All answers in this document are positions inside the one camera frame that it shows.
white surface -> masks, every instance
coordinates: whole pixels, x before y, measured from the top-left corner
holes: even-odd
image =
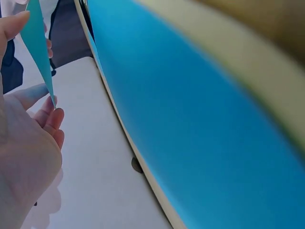
[[[25,70],[22,87],[42,81],[33,65]],[[57,69],[53,85],[58,107],[65,111],[62,171],[22,229],[171,228],[143,175],[131,167],[132,152],[94,60]]]

dark clothing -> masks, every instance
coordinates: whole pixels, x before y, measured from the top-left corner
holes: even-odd
[[[7,93],[16,87],[22,85],[23,67],[14,57],[15,44],[14,40],[8,42],[1,66],[3,93]]]
[[[59,0],[51,16],[53,69],[83,57],[93,57],[73,0]]]

hand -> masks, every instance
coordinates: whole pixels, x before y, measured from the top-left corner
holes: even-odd
[[[28,2],[29,0],[0,0],[2,17],[12,16],[16,3],[20,5],[26,5],[28,4]],[[47,32],[46,24],[44,24],[44,32],[45,33]],[[52,42],[47,38],[46,41],[47,41],[49,58],[52,58],[53,57],[53,51],[51,49]]]
[[[7,41],[29,16],[22,12],[0,19],[0,62]],[[63,110],[54,110],[48,98],[33,117],[27,113],[47,93],[45,85],[38,85],[3,95],[0,85],[0,228],[20,228],[61,168]]]

cardboard edge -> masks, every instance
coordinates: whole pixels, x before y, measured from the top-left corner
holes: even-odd
[[[75,3],[75,6],[76,6],[76,11],[79,15],[79,18],[80,18],[80,21],[81,21],[81,25],[83,27],[83,30],[85,32],[85,35],[86,35],[86,38],[87,38],[87,41],[88,41],[88,44],[92,50],[92,54],[94,56],[94,60],[96,61],[96,56],[95,56],[95,53],[93,52],[93,49],[92,49],[92,46],[90,44],[90,39],[89,39],[89,35],[88,35],[88,27],[87,27],[87,24],[85,22],[85,19],[84,19],[84,16],[82,14],[82,11],[81,11],[81,5],[79,3],[79,0],[74,0],[74,3]],[[114,103],[114,100],[113,100],[113,97],[112,97],[112,94],[111,94],[111,91],[110,91],[110,88],[107,84],[107,81],[106,81],[106,78],[105,76],[103,75],[102,73],[102,70],[99,68],[99,65],[98,63],[96,62],[96,65],[97,65],[97,68],[99,69],[100,71],[100,75],[101,75],[101,79],[102,79],[102,82],[104,84],[104,87],[106,89],[106,92],[110,98],[110,101],[113,105],[113,108],[114,108],[114,111],[115,113],[117,114],[117,117],[118,117],[118,121],[132,147],[132,150],[134,151],[134,154],[136,155],[136,157],[138,158],[139,160],[139,163],[144,171],[144,174],[148,180],[148,183],[149,185],[151,186],[155,196],[157,197],[157,200],[158,202],[160,203],[162,209],[164,210],[164,213],[166,214],[170,224],[172,225],[172,227],[174,229],[187,229],[187,227],[184,225],[184,223],[182,222],[182,220],[180,219],[180,217],[178,216],[177,212],[174,210],[174,208],[171,206],[169,200],[167,199],[167,197],[165,196],[165,194],[163,193],[162,189],[160,188],[160,186],[158,185],[156,179],[153,177],[152,173],[150,172],[145,160],[143,159],[143,157],[141,156],[141,153],[139,152],[139,150],[137,149],[136,145],[134,144],[132,138],[130,137],[130,135],[128,134],[122,120],[121,120],[121,117],[119,115],[119,112],[116,108],[116,105]]]

light blue paper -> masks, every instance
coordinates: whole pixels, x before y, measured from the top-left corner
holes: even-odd
[[[225,69],[136,1],[88,4],[120,117],[186,227],[305,228],[298,152]]]
[[[27,10],[30,11],[30,18],[20,34],[47,85],[55,106],[48,47],[39,0],[30,0]]]

